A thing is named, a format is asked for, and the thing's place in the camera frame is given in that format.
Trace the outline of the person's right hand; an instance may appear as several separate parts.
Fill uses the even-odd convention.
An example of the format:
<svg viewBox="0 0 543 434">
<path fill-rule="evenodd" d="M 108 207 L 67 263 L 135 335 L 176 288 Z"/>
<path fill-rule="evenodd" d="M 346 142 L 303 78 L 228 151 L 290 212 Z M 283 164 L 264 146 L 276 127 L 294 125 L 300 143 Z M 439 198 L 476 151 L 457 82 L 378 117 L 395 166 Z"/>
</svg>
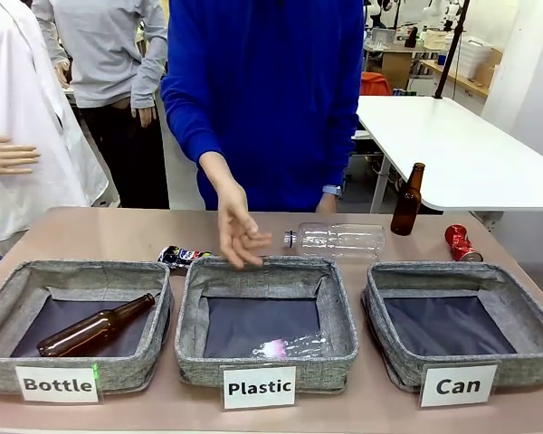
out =
<svg viewBox="0 0 543 434">
<path fill-rule="evenodd" d="M 243 188 L 232 180 L 217 189 L 218 230 L 223 256 L 237 269 L 246 264 L 261 266 L 257 250 L 268 247 L 272 236 L 260 231 L 248 212 Z"/>
</svg>

